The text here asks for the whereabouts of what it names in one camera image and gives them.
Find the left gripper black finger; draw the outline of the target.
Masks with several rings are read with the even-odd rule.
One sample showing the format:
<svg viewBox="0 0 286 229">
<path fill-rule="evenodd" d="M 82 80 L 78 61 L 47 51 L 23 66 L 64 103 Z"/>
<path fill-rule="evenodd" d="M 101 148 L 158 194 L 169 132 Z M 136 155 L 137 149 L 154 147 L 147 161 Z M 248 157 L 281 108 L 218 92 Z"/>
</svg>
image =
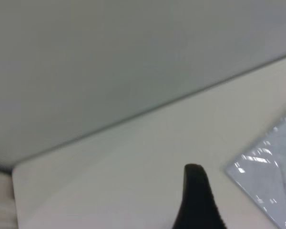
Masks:
<svg viewBox="0 0 286 229">
<path fill-rule="evenodd" d="M 225 229 L 206 171 L 201 165 L 184 167 L 181 206 L 174 229 Z"/>
</svg>

